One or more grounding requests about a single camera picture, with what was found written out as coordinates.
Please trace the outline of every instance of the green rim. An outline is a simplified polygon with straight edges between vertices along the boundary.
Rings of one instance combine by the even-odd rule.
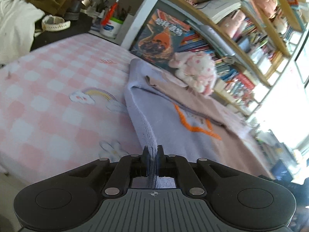
[[[114,18],[114,17],[112,17],[110,20],[111,20],[111,21],[114,21],[114,22],[116,22],[116,23],[118,23],[118,24],[123,24],[123,21],[121,21],[121,20],[119,20],[119,19],[116,19],[116,18]]]

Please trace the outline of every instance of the gray ridged panel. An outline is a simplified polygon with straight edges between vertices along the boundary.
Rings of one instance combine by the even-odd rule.
[[[202,200],[180,189],[129,189],[103,202],[87,222],[67,232],[240,232],[220,221]],[[276,232],[291,231],[283,227]],[[32,232],[22,229],[21,232]]]

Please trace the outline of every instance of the floor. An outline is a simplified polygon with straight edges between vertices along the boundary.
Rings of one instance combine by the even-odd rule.
[[[0,173],[0,232],[16,232],[21,228],[14,213],[13,201],[24,187],[13,176]]]

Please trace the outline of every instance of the notebook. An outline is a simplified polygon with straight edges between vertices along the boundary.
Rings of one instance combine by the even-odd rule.
[[[196,9],[207,15],[215,24],[240,7],[240,0],[210,0],[195,6]]]

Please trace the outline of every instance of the pink and white gingham pattern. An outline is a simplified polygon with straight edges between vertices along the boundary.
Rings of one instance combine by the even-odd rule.
[[[99,157],[141,153],[123,96],[133,58],[82,34],[0,70],[0,163],[34,183]]]

